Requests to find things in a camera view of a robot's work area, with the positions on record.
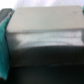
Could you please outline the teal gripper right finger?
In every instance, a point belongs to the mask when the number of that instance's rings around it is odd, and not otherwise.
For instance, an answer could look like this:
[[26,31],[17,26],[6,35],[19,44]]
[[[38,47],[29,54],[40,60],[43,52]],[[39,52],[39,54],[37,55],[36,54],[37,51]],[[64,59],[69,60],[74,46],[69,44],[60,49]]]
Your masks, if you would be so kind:
[[83,46],[81,47],[81,49],[84,50],[84,23],[80,26],[80,29],[82,32],[81,40],[83,42]]

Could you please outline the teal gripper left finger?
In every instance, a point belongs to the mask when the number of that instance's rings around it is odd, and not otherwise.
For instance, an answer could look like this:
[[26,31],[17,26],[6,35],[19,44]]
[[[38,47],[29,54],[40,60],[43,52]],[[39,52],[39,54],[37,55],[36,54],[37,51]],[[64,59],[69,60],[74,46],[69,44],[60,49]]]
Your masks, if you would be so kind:
[[5,13],[4,19],[0,22],[0,78],[4,80],[7,79],[10,68],[8,44],[5,35],[11,15],[11,12]]

